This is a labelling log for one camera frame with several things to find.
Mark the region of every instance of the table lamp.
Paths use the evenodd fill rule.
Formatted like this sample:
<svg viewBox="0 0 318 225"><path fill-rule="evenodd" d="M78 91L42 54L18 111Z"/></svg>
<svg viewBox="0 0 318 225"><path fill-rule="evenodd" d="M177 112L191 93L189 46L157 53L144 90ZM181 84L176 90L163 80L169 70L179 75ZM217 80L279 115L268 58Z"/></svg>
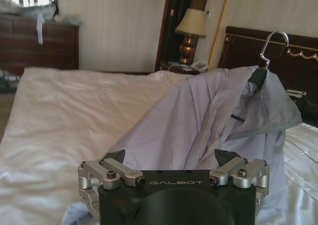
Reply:
<svg viewBox="0 0 318 225"><path fill-rule="evenodd" d="M180 46L180 61L182 64L189 64L195 50L194 37L205 38L204 11L188 8L175 31L186 35Z"/></svg>

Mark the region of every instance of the floor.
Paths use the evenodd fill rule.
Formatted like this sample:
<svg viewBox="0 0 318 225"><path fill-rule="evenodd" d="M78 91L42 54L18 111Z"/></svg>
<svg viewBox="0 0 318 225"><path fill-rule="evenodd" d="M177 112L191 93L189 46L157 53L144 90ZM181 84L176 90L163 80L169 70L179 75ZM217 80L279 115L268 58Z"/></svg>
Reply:
<svg viewBox="0 0 318 225"><path fill-rule="evenodd" d="M0 94L0 142L10 116L14 95L11 93Z"/></svg>

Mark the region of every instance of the lamp shade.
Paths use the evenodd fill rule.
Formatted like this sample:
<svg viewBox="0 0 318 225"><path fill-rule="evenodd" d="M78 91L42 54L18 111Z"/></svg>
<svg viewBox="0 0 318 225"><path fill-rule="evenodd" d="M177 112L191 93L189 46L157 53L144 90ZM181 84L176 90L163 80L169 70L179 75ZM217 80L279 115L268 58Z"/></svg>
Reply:
<svg viewBox="0 0 318 225"><path fill-rule="evenodd" d="M204 11L188 8L175 31L205 38Z"/></svg>

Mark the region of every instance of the cable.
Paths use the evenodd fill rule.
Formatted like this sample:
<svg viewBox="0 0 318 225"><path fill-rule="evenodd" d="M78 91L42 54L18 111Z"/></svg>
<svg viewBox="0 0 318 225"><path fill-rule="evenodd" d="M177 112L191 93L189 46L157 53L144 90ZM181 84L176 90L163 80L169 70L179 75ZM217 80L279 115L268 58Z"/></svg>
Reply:
<svg viewBox="0 0 318 225"><path fill-rule="evenodd" d="M318 161L314 160L313 158L311 158L306 152L304 152L303 149L301 149L298 145L296 145L295 143L293 143L292 141L290 141L289 139L285 139L288 142L290 142L291 144L293 144L294 146L296 146L298 149L300 149L309 159L311 159L313 162L318 164Z"/></svg>
<svg viewBox="0 0 318 225"><path fill-rule="evenodd" d="M180 65L170 65L167 71L169 71L174 66L180 66Z"/></svg>

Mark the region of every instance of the metal bracket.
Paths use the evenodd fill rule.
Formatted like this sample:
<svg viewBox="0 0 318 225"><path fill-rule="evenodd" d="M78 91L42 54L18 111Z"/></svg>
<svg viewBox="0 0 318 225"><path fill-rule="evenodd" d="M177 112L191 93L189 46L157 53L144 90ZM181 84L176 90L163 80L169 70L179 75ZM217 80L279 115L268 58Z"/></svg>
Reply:
<svg viewBox="0 0 318 225"><path fill-rule="evenodd" d="M118 173L128 186L138 187L145 184L143 173L140 170L131 169L112 158L102 159L100 163Z"/></svg>
<svg viewBox="0 0 318 225"><path fill-rule="evenodd" d="M297 99L301 99L307 95L307 93L304 91L296 91L291 89L286 90L286 93L288 96L295 97Z"/></svg>
<svg viewBox="0 0 318 225"><path fill-rule="evenodd" d="M209 180L211 185L221 186L228 183L229 177L245 164L241 157L235 157L218 169L210 170Z"/></svg>
<svg viewBox="0 0 318 225"><path fill-rule="evenodd" d="M269 185L269 165L262 159L255 159L233 175L236 187L247 189L256 177L256 186L267 188Z"/></svg>
<svg viewBox="0 0 318 225"><path fill-rule="evenodd" d="M256 207L255 216L262 207L264 198L269 194L269 165L266 161L255 159L251 163L241 157L235 157L218 169L210 170L209 180L213 186L222 186L228 183L233 176L233 184L242 189L251 187L256 178Z"/></svg>
<svg viewBox="0 0 318 225"><path fill-rule="evenodd" d="M104 189L117 189L124 179L128 186L141 186L145 183L143 173L131 169L112 158L85 161L78 167L79 195L84 199L88 211L99 222L98 193L94 186L103 185Z"/></svg>

